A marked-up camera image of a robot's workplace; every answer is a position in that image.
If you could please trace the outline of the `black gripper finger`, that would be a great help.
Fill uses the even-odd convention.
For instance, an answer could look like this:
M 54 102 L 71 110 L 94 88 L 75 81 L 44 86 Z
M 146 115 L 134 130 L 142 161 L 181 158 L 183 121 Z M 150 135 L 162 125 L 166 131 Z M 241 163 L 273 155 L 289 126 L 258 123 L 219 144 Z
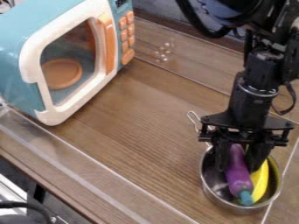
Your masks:
M 251 143 L 249 145 L 247 168 L 250 172 L 255 172 L 261 168 L 273 149 L 274 149 L 274 144 L 267 142 Z
M 229 167 L 231 145 L 233 145 L 233 142 L 227 139 L 221 139 L 214 145 L 215 166 L 219 172 L 225 172 Z

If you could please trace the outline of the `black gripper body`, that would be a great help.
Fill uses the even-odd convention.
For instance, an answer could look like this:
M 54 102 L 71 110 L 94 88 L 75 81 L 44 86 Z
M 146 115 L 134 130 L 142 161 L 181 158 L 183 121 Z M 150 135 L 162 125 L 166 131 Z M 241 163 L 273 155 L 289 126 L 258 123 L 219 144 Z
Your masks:
M 199 141 L 219 145 L 225 142 L 250 146 L 287 146 L 294 125 L 269 112 L 281 83 L 269 78 L 251 79 L 238 73 L 227 109 L 201 118 Z

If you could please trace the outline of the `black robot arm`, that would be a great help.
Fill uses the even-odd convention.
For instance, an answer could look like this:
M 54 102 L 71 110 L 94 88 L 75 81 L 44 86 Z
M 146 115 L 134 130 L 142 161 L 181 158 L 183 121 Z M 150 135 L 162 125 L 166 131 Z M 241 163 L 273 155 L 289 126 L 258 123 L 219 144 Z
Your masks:
M 234 80 L 229 108 L 201 119 L 199 139 L 213 145 L 219 171 L 230 166 L 230 146 L 246 146 L 246 165 L 255 172 L 271 150 L 287 145 L 294 128 L 269 112 L 281 87 L 297 97 L 291 82 L 299 79 L 299 0 L 203 0 L 207 15 L 221 24 L 217 31 L 209 30 L 190 0 L 175 2 L 206 37 L 219 39 L 246 29 L 245 70 Z

